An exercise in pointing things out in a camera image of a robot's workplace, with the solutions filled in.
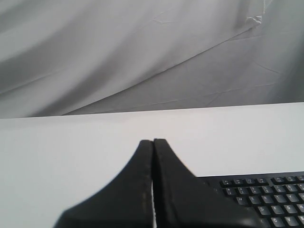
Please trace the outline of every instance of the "keyboard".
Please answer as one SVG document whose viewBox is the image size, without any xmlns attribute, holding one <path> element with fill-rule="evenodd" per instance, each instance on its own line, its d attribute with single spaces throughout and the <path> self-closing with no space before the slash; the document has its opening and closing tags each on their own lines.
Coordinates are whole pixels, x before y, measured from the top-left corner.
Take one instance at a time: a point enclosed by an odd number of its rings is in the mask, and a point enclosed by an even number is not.
<svg viewBox="0 0 304 228">
<path fill-rule="evenodd" d="M 217 194 L 254 210 L 265 228 L 304 227 L 304 172 L 199 178 Z"/>
</svg>

